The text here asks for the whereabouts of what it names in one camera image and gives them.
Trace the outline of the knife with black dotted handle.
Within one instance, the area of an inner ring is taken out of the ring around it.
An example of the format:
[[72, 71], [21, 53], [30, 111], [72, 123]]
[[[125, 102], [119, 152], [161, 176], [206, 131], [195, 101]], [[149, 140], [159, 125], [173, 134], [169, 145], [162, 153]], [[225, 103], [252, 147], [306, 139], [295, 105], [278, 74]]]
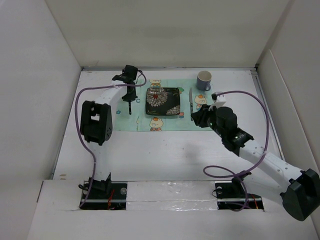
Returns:
[[192, 94], [192, 88], [189, 89], [189, 104], [190, 104], [190, 119], [191, 121], [193, 121], [193, 118], [192, 118], [192, 114], [193, 114], [193, 94]]

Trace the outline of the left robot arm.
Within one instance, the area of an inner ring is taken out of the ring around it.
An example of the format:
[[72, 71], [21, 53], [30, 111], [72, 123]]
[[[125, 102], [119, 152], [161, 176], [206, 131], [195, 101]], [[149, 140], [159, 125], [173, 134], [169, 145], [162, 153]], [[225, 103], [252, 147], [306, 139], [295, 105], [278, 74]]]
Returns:
[[[93, 158], [92, 176], [88, 179], [87, 184], [79, 185], [80, 189], [86, 191], [86, 196], [92, 190], [98, 197], [103, 199], [111, 194], [111, 180], [109, 177], [106, 180], [94, 180], [98, 157], [86, 143], [95, 143], [98, 146], [102, 146], [111, 138], [119, 101], [128, 103], [129, 113], [132, 112], [131, 103], [138, 98], [136, 87], [141, 87], [145, 84], [145, 82], [141, 84], [135, 83], [140, 76], [145, 76], [141, 70], [135, 66], [126, 65], [121, 74], [112, 78], [111, 85], [87, 87], [82, 89], [76, 96], [74, 115], [77, 134], [81, 144]], [[104, 90], [104, 92], [96, 100], [84, 101], [81, 107], [81, 114], [78, 114], [80, 95], [85, 91], [93, 90]]]

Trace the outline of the purple ceramic mug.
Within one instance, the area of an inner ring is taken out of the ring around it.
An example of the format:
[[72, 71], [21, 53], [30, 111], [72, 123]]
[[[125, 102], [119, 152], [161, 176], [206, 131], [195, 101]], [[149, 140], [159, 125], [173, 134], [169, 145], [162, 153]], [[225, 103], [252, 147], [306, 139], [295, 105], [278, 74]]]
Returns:
[[211, 90], [212, 74], [207, 70], [202, 70], [197, 74], [196, 88], [200, 91]]

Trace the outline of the fork with black dotted handle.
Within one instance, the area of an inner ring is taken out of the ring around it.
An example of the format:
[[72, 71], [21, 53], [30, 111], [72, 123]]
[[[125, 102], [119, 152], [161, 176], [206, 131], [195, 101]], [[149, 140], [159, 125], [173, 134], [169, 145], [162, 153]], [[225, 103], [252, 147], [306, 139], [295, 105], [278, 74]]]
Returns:
[[132, 102], [128, 102], [128, 110], [129, 110], [129, 115], [132, 115]]

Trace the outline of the green cartoon print cloth placemat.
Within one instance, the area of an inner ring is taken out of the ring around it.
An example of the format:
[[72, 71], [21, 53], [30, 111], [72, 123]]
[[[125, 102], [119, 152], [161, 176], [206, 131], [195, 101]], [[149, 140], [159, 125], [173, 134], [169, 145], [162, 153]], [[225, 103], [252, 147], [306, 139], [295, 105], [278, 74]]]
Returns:
[[[178, 88], [180, 93], [180, 114], [172, 116], [153, 116], [146, 114], [146, 92], [148, 88]], [[149, 79], [146, 85], [136, 89], [137, 99], [129, 106], [120, 101], [117, 106], [114, 130], [122, 132], [159, 131], [206, 131], [191, 121], [189, 90], [192, 88], [193, 112], [202, 105], [213, 103], [212, 90], [202, 91], [196, 87], [194, 79]]]

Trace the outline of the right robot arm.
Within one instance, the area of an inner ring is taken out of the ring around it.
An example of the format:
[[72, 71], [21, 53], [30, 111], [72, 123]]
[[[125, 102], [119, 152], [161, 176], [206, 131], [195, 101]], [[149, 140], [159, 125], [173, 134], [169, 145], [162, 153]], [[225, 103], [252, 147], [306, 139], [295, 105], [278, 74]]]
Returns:
[[229, 107], [210, 107], [204, 104], [191, 114], [196, 126], [211, 128], [221, 138], [223, 146], [238, 157], [256, 165], [275, 185], [255, 181], [242, 171], [231, 184], [231, 191], [243, 197], [253, 187], [258, 195], [279, 203], [298, 221], [307, 219], [320, 206], [320, 177], [312, 170], [302, 170], [272, 153], [267, 153], [253, 136], [238, 127], [237, 116]]

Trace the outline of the black floral square plate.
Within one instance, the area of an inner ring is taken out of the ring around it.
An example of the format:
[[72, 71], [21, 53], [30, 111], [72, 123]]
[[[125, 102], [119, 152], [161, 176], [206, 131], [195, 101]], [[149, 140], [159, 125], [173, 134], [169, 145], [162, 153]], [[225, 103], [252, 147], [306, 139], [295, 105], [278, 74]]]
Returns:
[[176, 116], [181, 113], [177, 87], [149, 87], [146, 90], [145, 113], [150, 116]]

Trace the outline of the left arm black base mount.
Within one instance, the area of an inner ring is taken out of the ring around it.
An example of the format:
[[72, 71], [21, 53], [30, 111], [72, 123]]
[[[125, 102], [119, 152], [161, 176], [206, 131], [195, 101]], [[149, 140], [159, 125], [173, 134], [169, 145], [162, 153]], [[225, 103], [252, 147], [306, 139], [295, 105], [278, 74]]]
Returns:
[[112, 181], [106, 191], [94, 188], [93, 185], [86, 201], [89, 182], [85, 181], [84, 185], [80, 184], [78, 187], [82, 191], [79, 203], [81, 210], [122, 211], [127, 208], [127, 182]]

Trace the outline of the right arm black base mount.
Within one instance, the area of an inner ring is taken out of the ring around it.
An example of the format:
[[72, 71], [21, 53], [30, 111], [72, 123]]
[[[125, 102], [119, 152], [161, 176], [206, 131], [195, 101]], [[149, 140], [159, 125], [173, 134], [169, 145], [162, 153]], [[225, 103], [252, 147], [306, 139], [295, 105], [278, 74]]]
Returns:
[[217, 199], [218, 210], [238, 211], [244, 206], [244, 210], [264, 210], [263, 200], [259, 195], [247, 194], [239, 183], [232, 181], [216, 181], [215, 189], [211, 195]]

